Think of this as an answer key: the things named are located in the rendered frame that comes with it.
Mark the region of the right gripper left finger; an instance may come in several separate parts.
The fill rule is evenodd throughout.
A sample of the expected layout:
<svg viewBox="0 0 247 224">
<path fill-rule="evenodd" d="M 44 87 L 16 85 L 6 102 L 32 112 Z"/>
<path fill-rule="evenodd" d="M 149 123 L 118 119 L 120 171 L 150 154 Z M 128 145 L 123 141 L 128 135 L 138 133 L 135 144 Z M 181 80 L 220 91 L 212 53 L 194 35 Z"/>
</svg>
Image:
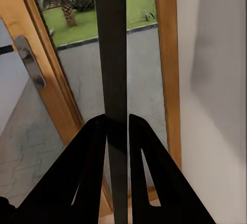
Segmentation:
<svg viewBox="0 0 247 224">
<path fill-rule="evenodd" d="M 6 224 L 98 224 L 107 126 L 84 125 Z"/>
</svg>

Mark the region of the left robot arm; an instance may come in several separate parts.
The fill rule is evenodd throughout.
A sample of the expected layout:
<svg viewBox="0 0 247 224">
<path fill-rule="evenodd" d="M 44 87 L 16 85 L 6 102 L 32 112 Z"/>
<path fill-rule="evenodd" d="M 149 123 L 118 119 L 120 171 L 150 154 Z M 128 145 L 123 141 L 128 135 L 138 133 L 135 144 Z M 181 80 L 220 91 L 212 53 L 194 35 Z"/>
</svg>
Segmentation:
<svg viewBox="0 0 247 224">
<path fill-rule="evenodd" d="M 6 224 L 14 212 L 15 206 L 9 204 L 7 198 L 0 197 L 0 224 Z"/>
</svg>

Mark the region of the poster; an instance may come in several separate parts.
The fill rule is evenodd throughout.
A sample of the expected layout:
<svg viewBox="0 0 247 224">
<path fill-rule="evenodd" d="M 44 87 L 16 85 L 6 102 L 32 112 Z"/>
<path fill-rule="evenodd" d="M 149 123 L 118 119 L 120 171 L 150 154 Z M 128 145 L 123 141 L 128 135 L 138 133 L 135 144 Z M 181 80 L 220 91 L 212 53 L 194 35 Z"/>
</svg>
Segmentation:
<svg viewBox="0 0 247 224">
<path fill-rule="evenodd" d="M 128 224 L 126 0 L 95 0 L 114 224 Z"/>
</svg>

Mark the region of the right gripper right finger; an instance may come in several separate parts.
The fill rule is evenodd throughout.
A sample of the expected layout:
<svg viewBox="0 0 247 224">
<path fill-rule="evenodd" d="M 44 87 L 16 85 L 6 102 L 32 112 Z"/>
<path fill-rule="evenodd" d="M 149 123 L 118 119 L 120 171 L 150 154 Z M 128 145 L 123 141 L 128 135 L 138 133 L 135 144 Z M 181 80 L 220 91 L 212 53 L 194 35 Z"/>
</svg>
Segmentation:
<svg viewBox="0 0 247 224">
<path fill-rule="evenodd" d="M 133 224 L 216 224 L 148 122 L 129 116 Z M 144 152 L 161 206 L 149 203 Z"/>
</svg>

